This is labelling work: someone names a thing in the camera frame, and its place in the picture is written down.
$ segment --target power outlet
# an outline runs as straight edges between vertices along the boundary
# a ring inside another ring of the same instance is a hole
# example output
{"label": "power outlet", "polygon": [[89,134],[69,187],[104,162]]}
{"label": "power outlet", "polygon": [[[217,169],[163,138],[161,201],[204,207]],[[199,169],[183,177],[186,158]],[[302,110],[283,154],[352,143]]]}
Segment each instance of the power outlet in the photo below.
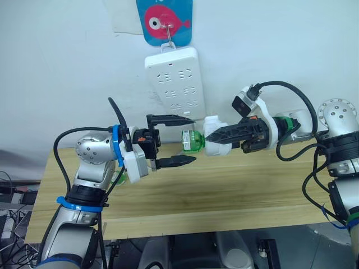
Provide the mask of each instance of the power outlet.
{"label": "power outlet", "polygon": [[149,56],[145,69],[167,113],[206,116],[197,50],[192,47]]}

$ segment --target pink fish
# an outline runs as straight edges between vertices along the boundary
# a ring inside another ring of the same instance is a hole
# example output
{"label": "pink fish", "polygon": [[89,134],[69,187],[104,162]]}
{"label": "pink fish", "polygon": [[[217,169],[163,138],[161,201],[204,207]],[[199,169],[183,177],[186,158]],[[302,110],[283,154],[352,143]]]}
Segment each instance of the pink fish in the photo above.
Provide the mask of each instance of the pink fish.
{"label": "pink fish", "polygon": [[145,25],[151,36],[165,40],[168,39],[166,25],[172,25],[169,28],[169,33],[171,36],[174,36],[182,25],[189,28],[190,21],[182,22],[170,8],[161,4],[155,4],[146,10]]}

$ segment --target wooden tabletop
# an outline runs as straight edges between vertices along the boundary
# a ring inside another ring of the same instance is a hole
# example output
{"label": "wooden tabletop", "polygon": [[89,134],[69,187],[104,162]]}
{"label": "wooden tabletop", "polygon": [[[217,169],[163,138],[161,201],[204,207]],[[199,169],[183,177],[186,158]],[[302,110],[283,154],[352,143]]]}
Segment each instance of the wooden tabletop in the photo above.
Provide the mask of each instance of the wooden tabletop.
{"label": "wooden tabletop", "polygon": [[[306,143],[282,147],[291,156]],[[181,150],[180,144],[163,144],[159,157]],[[79,165],[74,149],[59,151],[70,178]],[[163,168],[138,183],[116,186],[103,211],[105,239],[136,238],[169,234],[199,233],[309,224],[326,221],[321,211],[307,201],[302,182],[312,169],[310,150],[295,161],[283,162],[274,150],[244,154],[236,149],[227,156],[207,157],[179,168]],[[319,179],[327,184],[326,170]],[[56,208],[56,198],[64,196],[66,184],[50,154],[44,178],[27,231],[27,243],[39,243]],[[309,194],[331,203],[314,181]]]}

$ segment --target fish poster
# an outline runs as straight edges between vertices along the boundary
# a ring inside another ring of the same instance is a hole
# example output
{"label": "fish poster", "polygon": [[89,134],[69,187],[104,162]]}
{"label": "fish poster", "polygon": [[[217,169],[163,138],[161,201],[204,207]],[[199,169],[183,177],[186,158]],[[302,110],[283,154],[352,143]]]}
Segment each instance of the fish poster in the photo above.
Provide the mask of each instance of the fish poster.
{"label": "fish poster", "polygon": [[137,0],[144,38],[152,46],[168,42],[166,25],[171,25],[171,40],[178,47],[192,39],[192,0]]}

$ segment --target robotic arm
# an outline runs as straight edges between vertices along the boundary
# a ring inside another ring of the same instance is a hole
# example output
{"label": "robotic arm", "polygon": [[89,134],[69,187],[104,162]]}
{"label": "robotic arm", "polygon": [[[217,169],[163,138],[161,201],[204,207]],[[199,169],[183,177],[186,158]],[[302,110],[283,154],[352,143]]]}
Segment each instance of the robotic arm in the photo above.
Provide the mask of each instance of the robotic arm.
{"label": "robotic arm", "polygon": [[[181,126],[193,123],[192,120],[177,115],[147,115],[148,128],[127,127],[117,105],[111,98],[109,101],[120,125],[109,128],[76,128],[61,134],[55,141],[54,154],[67,183],[67,194],[57,198],[60,206],[45,232],[37,268],[89,268],[94,262],[98,243],[102,252],[103,268],[107,268],[101,212],[108,206],[107,198],[125,168],[133,183],[148,175],[146,159],[150,160],[152,171],[185,165],[196,159],[184,155],[157,159],[161,141],[155,126]],[[80,138],[76,144],[80,165],[73,185],[70,186],[58,156],[57,145],[62,137],[77,131],[90,133]],[[115,171],[116,160],[122,169],[106,191]]]}
{"label": "robotic arm", "polygon": [[[265,103],[259,98],[260,89],[268,85],[284,86],[295,92],[307,105],[312,122],[305,110],[294,110],[271,117]],[[318,109],[318,116],[328,130],[319,133],[317,116],[310,101],[298,88],[286,82],[272,81],[246,87],[235,97],[232,106],[243,117],[242,120],[238,124],[215,130],[206,137],[208,143],[218,143],[219,146],[229,144],[232,149],[240,147],[244,153],[276,147],[277,156],[283,161],[294,160],[312,147],[316,148],[315,164],[318,155],[326,156],[324,165],[314,167],[313,172],[305,179],[302,190],[305,197],[325,215],[335,218],[348,229],[356,266],[359,268],[359,124],[354,106],[344,99],[323,102]],[[306,146],[294,156],[285,158],[280,154],[281,145],[312,138],[316,138],[317,143]],[[327,168],[329,175],[334,178],[328,188],[316,177],[316,173],[323,168]],[[312,177],[329,193],[334,213],[307,194],[306,185]]]}

